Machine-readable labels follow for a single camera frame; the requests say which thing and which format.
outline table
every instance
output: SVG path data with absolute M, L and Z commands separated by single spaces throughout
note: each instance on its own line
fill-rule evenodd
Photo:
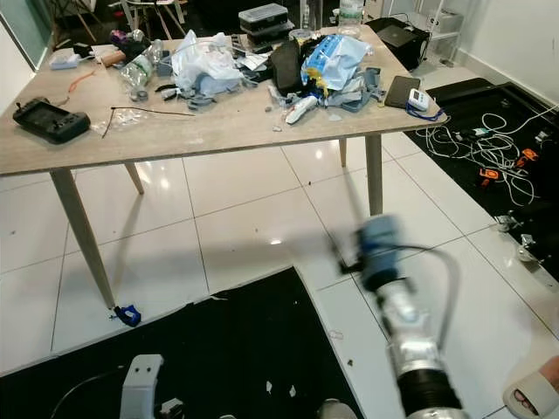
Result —
M 325 28 L 332 32 L 335 28 Z M 381 86 L 388 89 L 394 76 L 409 73 L 397 61 L 378 36 L 368 27 L 362 27 L 361 39 L 373 45 L 374 54 L 366 56 L 363 67 L 381 67 Z M 179 40 L 165 42 L 173 49 Z M 436 126 L 413 118 L 402 109 L 380 107 L 369 103 L 359 113 L 342 113 L 342 120 L 328 119 L 329 111 L 314 110 L 293 126 L 283 120 L 278 108 L 265 112 L 272 105 L 266 83 L 255 89 L 240 93 L 222 94 L 215 106 L 199 112 L 195 117 L 156 115 L 148 122 L 127 127 L 121 131 L 109 131 L 105 138 L 90 130 L 64 145 L 54 146 L 24 131 L 12 118 L 15 103 L 25 103 L 38 96 L 52 103 L 64 99 L 68 86 L 77 78 L 92 70 L 92 77 L 83 79 L 70 93 L 63 106 L 70 112 L 86 112 L 92 123 L 108 120 L 111 106 L 134 106 L 126 95 L 125 86 L 113 68 L 104 68 L 93 61 L 83 62 L 77 69 L 51 71 L 43 65 L 35 78 L 19 94 L 12 106 L 1 117 L 0 124 L 0 176 L 50 172 L 69 223 L 100 293 L 109 309 L 116 306 L 107 280 L 105 267 L 86 211 L 79 197 L 71 169 L 124 163 L 140 194 L 141 180 L 135 169 L 135 161 L 207 155 L 258 147 L 277 147 L 303 142 L 339 139 L 341 163 L 345 166 L 347 138 L 365 136 L 367 171 L 369 182 L 369 209 L 371 215 L 383 210 L 383 181 L 381 160 L 381 134 Z M 150 97 L 142 107 L 166 112 L 185 112 L 183 102 L 162 102 L 153 90 L 160 84 L 154 80 L 148 85 Z M 428 114 L 438 111 L 431 101 Z M 273 131 L 280 126 L 282 131 Z

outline black mat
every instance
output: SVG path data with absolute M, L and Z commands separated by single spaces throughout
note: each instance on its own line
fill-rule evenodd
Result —
M 512 83 L 493 86 L 485 79 L 471 79 L 427 92 L 452 116 L 446 124 L 451 132 L 483 127 L 481 117 L 484 113 L 496 113 L 505 118 L 507 126 L 503 131 L 508 132 L 529 117 L 547 109 L 546 105 Z M 502 122 L 490 117 L 487 123 L 497 127 Z M 536 144 L 535 136 L 543 129 L 553 132 L 551 138 L 555 141 L 547 141 L 541 148 Z M 524 223 L 521 228 L 511 230 L 512 236 L 520 241 L 520 234 L 533 235 L 537 245 L 531 250 L 532 253 L 543 260 L 542 265 L 551 275 L 559 278 L 559 223 L 556 221 L 559 213 L 557 112 L 532 120 L 518 133 L 511 134 L 520 150 L 531 148 L 540 154 L 540 160 L 530 169 L 530 179 L 535 186 L 535 194 L 541 198 L 523 208 L 512 204 L 504 183 L 492 184 L 487 189 L 481 188 L 478 185 L 480 167 L 474 162 L 433 155 L 427 149 L 424 138 L 414 132 L 406 134 L 490 215 L 500 216 L 512 210 L 514 217 Z M 454 151 L 452 146 L 436 146 L 442 154 Z M 521 193 L 514 196 L 519 203 L 528 200 Z
M 118 418 L 121 386 L 137 354 L 161 354 L 156 402 L 177 397 L 189 419 L 315 418 L 330 397 L 362 418 L 318 314 L 295 269 L 220 292 L 150 324 L 0 380 L 0 417 L 48 418 L 88 377 L 57 418 Z M 266 392 L 266 382 L 272 393 Z M 296 395 L 289 390 L 294 386 Z

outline water bottle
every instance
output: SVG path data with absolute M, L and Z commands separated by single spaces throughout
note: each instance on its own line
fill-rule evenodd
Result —
M 338 32 L 359 38 L 363 17 L 363 0 L 340 0 Z

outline slipper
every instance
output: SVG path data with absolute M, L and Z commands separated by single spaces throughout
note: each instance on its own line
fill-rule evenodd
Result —
M 534 415 L 521 402 L 514 397 L 514 391 L 519 390 L 524 397 L 530 402 L 538 415 Z M 559 406 L 559 394 L 553 388 L 549 381 L 536 371 L 522 380 L 516 382 L 503 393 L 503 401 L 513 415 L 520 419 L 531 419 L 536 417 L 545 417 L 553 412 Z

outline white wall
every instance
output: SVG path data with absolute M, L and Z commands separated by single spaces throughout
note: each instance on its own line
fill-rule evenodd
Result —
M 425 13 L 438 0 L 424 3 Z M 559 0 L 447 0 L 445 4 L 466 16 L 461 52 L 559 103 Z
M 10 35 L 0 24 L 0 113 L 16 98 L 35 75 Z

